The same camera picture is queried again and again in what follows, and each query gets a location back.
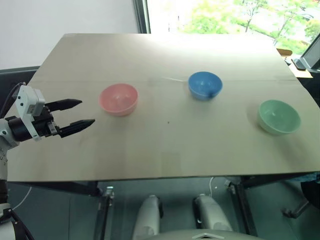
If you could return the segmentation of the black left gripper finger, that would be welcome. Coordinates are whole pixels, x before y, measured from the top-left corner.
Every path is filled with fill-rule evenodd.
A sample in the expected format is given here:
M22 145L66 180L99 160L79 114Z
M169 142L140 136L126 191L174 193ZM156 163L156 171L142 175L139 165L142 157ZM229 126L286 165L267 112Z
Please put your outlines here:
M54 111L63 111L63 110L71 109L81 103L82 103L81 100L68 98L68 99L46 103L45 106L51 112L54 112Z
M65 126L59 129L59 136L61 138L65 138L67 136L76 134L88 128L94 122L95 122L95 119L84 119L84 120L79 120L79 121L70 123L68 126Z

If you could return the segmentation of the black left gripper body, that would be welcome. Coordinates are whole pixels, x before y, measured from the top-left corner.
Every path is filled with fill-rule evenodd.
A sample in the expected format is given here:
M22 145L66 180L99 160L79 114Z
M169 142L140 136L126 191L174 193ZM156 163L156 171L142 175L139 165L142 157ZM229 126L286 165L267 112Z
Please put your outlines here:
M45 104L40 115L34 116L32 122L37 134L40 137L49 137L60 134L60 128L54 121L52 111L57 108L52 104Z

